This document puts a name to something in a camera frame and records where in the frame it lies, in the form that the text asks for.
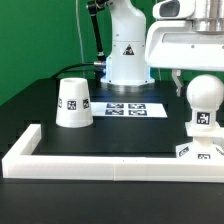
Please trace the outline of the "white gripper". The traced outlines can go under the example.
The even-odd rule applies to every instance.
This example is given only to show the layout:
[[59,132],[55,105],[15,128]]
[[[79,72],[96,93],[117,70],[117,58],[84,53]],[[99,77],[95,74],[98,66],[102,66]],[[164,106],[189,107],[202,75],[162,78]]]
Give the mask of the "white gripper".
[[224,71],[224,34],[193,32],[186,20],[157,21],[147,33],[145,60],[153,68],[173,69],[180,97],[180,70]]

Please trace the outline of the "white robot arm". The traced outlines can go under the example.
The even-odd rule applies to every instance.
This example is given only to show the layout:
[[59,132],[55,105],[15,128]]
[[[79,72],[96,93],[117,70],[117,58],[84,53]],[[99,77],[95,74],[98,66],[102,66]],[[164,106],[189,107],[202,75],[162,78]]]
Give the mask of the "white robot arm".
[[170,69],[178,87],[183,70],[224,71],[224,0],[163,0],[154,5],[156,21],[130,0],[109,0],[112,51],[101,84],[137,92],[154,83],[152,68]]

